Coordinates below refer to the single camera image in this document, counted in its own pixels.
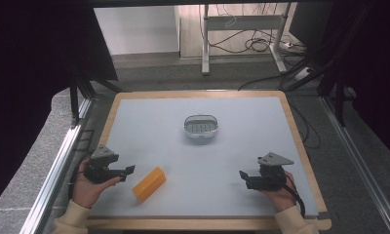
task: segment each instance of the aluminum rail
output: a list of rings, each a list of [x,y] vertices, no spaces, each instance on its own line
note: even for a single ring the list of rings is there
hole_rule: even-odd
[[[39,224],[43,218],[43,213],[47,209],[53,192],[55,191],[56,185],[59,182],[64,165],[68,156],[70,155],[73,143],[79,135],[82,124],[84,123],[84,117],[86,116],[91,103],[92,102],[90,100],[85,99],[80,105],[79,117],[81,118],[81,121],[76,127],[69,129],[67,132],[58,151],[58,156],[56,157],[55,162],[53,163],[49,174],[47,175],[46,180],[43,183],[43,186],[41,187],[34,205],[31,208],[30,213],[28,214],[19,234],[32,234],[37,231],[37,228],[39,227]]]
[[[368,190],[374,204],[376,205],[378,211],[380,212],[384,222],[387,225],[387,228],[390,231],[390,202],[387,199],[386,195],[381,190],[380,186],[377,184],[374,176],[371,174],[368,166],[363,159],[363,156],[360,154],[355,143],[353,142],[351,136],[348,134],[346,128],[341,127],[340,123],[337,121],[334,115],[334,108],[328,97],[320,97],[322,105],[325,107],[326,112],[328,113],[330,120],[338,133],[341,141],[344,144],[344,147],[347,150],[347,153],[350,156],[350,159],[353,162],[353,165],[356,168],[356,171],[359,173],[362,182],[365,184],[366,189]]]

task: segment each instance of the wooden table frame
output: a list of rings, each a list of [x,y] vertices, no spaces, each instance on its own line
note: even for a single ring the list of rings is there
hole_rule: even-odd
[[[326,214],[327,207],[321,194],[317,180],[311,168],[300,134],[296,127],[292,111],[284,93],[279,91],[172,91],[172,92],[135,92],[121,93],[116,96],[110,109],[99,143],[106,144],[117,109],[122,99],[138,98],[259,98],[277,97],[280,99],[287,121],[292,131],[295,146],[301,159],[302,167],[320,214]],[[314,223],[319,230],[328,230],[332,227],[329,218],[306,218]],[[87,226],[90,229],[118,229],[118,230],[269,230],[277,229],[278,224],[274,217],[264,218],[89,218]]]

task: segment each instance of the black curtain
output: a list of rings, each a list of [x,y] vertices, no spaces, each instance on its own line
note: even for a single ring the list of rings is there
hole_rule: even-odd
[[[86,79],[117,79],[92,8],[41,4],[0,0],[0,195],[69,87],[70,64]]]
[[[343,64],[354,108],[390,149],[390,0],[375,1]]]

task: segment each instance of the metal frame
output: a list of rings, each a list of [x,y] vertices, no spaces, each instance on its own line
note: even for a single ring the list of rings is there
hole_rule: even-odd
[[[43,183],[43,186],[41,187],[34,205],[32,206],[19,234],[31,234],[37,231],[37,228],[39,227],[39,224],[43,218],[44,211],[47,209],[52,194],[55,191],[56,185],[62,175],[64,165],[68,156],[70,155],[72,146],[78,137],[80,130],[82,129],[84,118],[90,109],[91,103],[92,102],[88,99],[83,100],[80,106],[81,121],[77,126],[68,130],[63,144],[58,151],[58,156],[56,157],[55,162],[53,163],[49,174],[47,175],[46,180]]]
[[[283,60],[280,57],[278,48],[280,46],[281,37],[283,36],[284,27],[286,26],[291,2],[287,4],[286,10],[281,15],[271,16],[242,16],[237,18],[237,23],[231,26],[225,24],[234,17],[208,17],[209,5],[205,5],[204,9],[204,44],[202,53],[202,74],[210,74],[210,44],[208,41],[209,31],[224,31],[224,30],[256,30],[256,29],[276,29],[277,35],[273,44],[269,45],[271,54],[277,64],[280,73],[286,73],[287,69]]]
[[[347,153],[350,156],[350,159],[353,162],[353,165],[358,172],[360,178],[365,184],[366,189],[368,190],[374,204],[376,205],[378,211],[380,212],[384,222],[387,225],[387,228],[390,231],[390,202],[387,199],[386,195],[383,193],[379,185],[377,184],[374,176],[371,174],[368,166],[363,159],[363,156],[360,154],[356,145],[353,142],[353,139],[348,134],[346,128],[342,127],[340,122],[334,116],[334,107],[330,102],[328,97],[320,97],[321,103],[325,108],[326,112],[329,115],[329,118],[337,131],[337,134],[341,141],[344,144]]]

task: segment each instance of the small metal tray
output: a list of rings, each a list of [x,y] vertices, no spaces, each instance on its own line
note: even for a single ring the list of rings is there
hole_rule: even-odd
[[[186,118],[184,129],[191,138],[214,137],[218,122],[212,115],[192,115]]]

